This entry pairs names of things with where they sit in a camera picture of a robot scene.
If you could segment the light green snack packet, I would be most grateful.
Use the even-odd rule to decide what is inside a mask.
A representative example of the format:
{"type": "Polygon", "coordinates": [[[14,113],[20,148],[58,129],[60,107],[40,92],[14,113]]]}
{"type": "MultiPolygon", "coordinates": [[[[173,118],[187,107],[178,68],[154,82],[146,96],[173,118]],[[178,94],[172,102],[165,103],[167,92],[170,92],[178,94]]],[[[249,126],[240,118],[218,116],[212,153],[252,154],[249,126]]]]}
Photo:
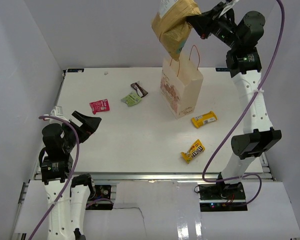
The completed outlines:
{"type": "Polygon", "coordinates": [[[125,103],[128,107],[137,105],[141,101],[142,98],[135,91],[130,92],[128,95],[121,99],[121,102],[125,103]]]}

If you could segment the red candy packet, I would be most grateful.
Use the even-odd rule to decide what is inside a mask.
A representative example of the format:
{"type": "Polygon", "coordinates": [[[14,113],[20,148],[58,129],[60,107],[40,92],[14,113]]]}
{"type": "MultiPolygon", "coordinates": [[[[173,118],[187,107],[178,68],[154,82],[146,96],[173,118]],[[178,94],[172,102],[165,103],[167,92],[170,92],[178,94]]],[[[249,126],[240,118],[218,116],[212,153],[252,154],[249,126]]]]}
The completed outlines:
{"type": "Polygon", "coordinates": [[[110,105],[107,99],[90,102],[89,106],[94,115],[99,112],[107,112],[110,110],[110,105]]]}

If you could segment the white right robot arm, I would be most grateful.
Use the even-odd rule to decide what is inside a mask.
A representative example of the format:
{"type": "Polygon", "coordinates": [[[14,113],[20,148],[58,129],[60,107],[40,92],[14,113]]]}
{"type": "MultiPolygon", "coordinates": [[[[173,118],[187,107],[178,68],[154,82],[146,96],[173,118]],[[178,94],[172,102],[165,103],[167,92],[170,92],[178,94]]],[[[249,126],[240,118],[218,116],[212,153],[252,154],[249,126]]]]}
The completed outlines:
{"type": "Polygon", "coordinates": [[[264,35],[265,17],[258,11],[249,11],[236,24],[235,4],[235,0],[227,0],[209,11],[186,18],[202,39],[214,35],[230,48],[226,66],[243,109],[216,149],[219,151],[227,139],[231,139],[232,155],[215,180],[216,195],[223,200],[232,196],[234,187],[247,177],[249,165],[282,138],[282,132],[270,121],[262,90],[268,73],[262,74],[257,44],[264,35]]]}

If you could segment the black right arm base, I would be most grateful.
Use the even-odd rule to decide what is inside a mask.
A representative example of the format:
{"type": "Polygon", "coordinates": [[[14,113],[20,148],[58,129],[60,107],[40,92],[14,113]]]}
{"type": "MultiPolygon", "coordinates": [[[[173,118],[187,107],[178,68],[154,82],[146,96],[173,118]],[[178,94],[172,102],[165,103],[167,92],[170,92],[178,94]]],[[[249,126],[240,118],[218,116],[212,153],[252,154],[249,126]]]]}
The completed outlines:
{"type": "Polygon", "coordinates": [[[245,212],[248,210],[243,186],[237,189],[220,190],[216,184],[198,184],[193,191],[199,195],[202,213],[245,212]]]}

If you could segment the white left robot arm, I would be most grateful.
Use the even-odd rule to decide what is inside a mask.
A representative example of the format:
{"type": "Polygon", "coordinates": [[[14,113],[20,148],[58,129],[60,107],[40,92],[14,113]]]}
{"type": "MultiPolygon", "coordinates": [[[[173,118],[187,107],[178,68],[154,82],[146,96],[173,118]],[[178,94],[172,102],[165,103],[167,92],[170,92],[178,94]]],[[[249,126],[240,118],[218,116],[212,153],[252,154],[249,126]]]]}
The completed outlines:
{"type": "Polygon", "coordinates": [[[41,180],[44,184],[48,210],[43,219],[48,220],[49,240],[84,240],[83,230],[86,205],[96,193],[89,173],[74,176],[79,158],[72,157],[73,149],[80,149],[98,129],[102,119],[74,111],[72,116],[81,125],[61,116],[41,116],[51,122],[43,128],[44,148],[39,154],[41,180]]]}

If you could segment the yellow snack bar wrapper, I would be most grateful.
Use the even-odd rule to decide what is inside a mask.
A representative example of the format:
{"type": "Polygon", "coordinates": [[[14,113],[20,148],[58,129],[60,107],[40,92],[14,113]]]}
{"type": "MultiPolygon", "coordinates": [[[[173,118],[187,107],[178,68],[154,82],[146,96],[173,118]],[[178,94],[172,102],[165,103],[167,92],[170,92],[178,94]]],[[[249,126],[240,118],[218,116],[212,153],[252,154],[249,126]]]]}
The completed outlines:
{"type": "Polygon", "coordinates": [[[218,120],[218,117],[216,116],[216,114],[213,111],[210,111],[208,113],[199,115],[197,117],[193,117],[191,119],[191,122],[198,129],[204,125],[215,122],[217,120],[218,120]]]}

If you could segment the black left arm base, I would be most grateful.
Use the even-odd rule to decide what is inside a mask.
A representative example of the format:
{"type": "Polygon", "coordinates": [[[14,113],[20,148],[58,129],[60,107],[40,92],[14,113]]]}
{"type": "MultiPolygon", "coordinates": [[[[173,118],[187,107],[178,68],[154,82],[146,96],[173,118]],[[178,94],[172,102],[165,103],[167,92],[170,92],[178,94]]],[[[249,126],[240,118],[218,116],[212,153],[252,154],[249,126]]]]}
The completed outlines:
{"type": "Polygon", "coordinates": [[[111,192],[112,186],[111,185],[94,185],[92,190],[90,191],[87,204],[99,204],[99,203],[106,203],[106,204],[113,204],[111,200],[111,192]]]}

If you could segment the brown kettle chips bag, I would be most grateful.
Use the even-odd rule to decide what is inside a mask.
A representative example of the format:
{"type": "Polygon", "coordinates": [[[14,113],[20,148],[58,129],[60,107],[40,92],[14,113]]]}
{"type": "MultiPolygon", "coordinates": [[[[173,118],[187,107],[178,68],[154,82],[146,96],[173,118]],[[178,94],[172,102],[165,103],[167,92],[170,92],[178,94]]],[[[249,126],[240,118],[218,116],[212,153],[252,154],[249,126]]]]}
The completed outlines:
{"type": "Polygon", "coordinates": [[[187,17],[200,15],[194,0],[161,0],[151,28],[170,57],[178,61],[191,33],[187,17]]]}

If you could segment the white paper bag orange handles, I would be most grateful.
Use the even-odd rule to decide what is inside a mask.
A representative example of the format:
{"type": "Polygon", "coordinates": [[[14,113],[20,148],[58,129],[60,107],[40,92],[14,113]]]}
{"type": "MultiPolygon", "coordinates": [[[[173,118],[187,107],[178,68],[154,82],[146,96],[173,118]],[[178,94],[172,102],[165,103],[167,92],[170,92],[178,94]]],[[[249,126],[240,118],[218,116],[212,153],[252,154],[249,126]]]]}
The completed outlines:
{"type": "Polygon", "coordinates": [[[196,45],[189,53],[182,51],[177,61],[163,60],[160,91],[176,119],[195,110],[204,79],[199,70],[200,61],[196,45]]]}

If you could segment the yellow M&M's candy packet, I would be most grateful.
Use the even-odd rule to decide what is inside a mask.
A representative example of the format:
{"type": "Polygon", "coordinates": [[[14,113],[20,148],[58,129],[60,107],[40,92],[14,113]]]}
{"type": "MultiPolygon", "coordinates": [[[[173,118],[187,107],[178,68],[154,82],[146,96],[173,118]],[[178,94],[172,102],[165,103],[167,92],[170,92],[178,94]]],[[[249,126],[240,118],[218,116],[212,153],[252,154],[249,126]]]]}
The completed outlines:
{"type": "Polygon", "coordinates": [[[181,152],[182,158],[189,164],[198,154],[205,151],[205,147],[199,139],[197,139],[187,152],[181,152]]]}

